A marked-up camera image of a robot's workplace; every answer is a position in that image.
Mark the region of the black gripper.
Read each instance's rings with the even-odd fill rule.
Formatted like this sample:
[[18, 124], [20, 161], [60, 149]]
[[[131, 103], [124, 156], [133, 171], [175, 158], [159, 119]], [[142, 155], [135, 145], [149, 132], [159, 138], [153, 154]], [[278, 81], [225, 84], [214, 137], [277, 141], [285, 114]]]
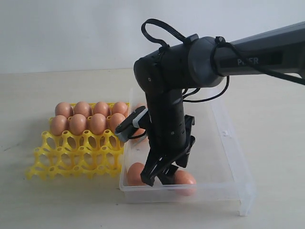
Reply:
[[151, 187], [156, 177], [163, 185], [173, 185], [177, 169], [187, 167], [195, 142], [191, 134], [194, 117], [184, 114], [180, 89], [157, 96], [147, 94], [146, 102], [150, 117], [146, 129], [150, 151], [141, 179]]

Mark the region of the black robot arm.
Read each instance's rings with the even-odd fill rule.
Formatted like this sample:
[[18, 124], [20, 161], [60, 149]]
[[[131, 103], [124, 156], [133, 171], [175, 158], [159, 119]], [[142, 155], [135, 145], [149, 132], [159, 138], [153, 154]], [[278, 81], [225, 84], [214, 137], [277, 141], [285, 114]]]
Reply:
[[146, 39], [160, 48], [137, 60], [135, 78], [146, 96], [150, 151], [141, 172], [143, 183], [156, 178], [172, 184], [178, 167], [186, 167], [194, 143], [194, 118], [185, 115], [184, 89], [217, 86], [231, 75], [266, 74], [303, 85], [305, 83], [305, 24], [303, 22], [260, 33], [234, 42], [223, 37], [185, 37], [170, 25], [148, 19], [181, 43], [168, 45], [141, 26]]

